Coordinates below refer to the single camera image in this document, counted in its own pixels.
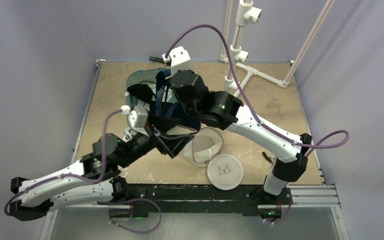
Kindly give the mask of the navy blue lace bra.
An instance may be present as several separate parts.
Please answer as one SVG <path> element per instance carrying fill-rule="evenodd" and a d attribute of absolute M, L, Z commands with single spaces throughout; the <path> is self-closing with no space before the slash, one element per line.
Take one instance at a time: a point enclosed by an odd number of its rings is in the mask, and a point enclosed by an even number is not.
<path fill-rule="evenodd" d="M 165 85 L 167 89 L 171 89 L 170 75 L 164 78 L 166 79 Z M 159 96 L 155 96 L 155 101 L 149 103 L 148 122 L 163 130 L 168 130 L 176 125 L 182 125 L 195 129 L 195 133 L 199 132 L 202 126 L 201 122 L 187 116 L 173 90 L 172 93 L 175 102 L 162 102 Z"/>

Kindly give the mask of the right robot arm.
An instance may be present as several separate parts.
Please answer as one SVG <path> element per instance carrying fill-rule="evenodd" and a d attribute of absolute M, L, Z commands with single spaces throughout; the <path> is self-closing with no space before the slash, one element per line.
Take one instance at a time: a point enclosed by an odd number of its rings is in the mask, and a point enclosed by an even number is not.
<path fill-rule="evenodd" d="M 296 182 L 306 171 L 312 137 L 296 135 L 263 120 L 251 105 L 225 91 L 210 91 L 202 77 L 181 70 L 169 80 L 185 114 L 208 127 L 238 134 L 275 155 L 276 162 L 266 177 L 260 196 L 268 204 L 280 198 L 287 183 Z"/>

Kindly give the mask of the pale mint white bra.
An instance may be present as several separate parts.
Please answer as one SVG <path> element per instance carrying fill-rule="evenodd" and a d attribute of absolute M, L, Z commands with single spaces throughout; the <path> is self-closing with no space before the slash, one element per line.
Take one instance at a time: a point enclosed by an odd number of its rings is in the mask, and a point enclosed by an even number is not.
<path fill-rule="evenodd" d="M 173 97 L 173 91 L 171 89 L 168 89 L 168 90 L 160 90 L 159 93 L 158 93 L 159 97 L 160 97 L 160 100 L 163 102 L 163 103 L 174 103 L 175 102 L 175 98 Z"/>

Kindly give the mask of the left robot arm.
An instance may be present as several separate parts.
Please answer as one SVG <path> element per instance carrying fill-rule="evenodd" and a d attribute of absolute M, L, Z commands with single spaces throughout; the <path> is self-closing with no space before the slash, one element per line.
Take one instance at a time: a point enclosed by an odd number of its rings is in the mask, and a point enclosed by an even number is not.
<path fill-rule="evenodd" d="M 13 197 L 4 213 L 20 221 L 42 218 L 60 208 L 89 202 L 122 205 L 132 198 L 121 168 L 127 168 L 154 149 L 176 157 L 194 132 L 164 134 L 147 125 L 140 131 L 126 128 L 123 137 L 106 133 L 92 145 L 92 152 L 71 165 L 36 179 L 15 177 L 10 190 Z"/>

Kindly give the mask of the black garment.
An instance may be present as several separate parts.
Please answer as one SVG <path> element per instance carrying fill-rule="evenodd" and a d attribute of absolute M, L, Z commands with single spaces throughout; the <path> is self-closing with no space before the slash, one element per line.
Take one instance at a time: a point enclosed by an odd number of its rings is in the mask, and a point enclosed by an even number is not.
<path fill-rule="evenodd" d="M 127 92 L 134 98 L 145 103 L 150 103 L 155 98 L 155 93 L 147 84 L 134 84 L 127 88 Z"/>

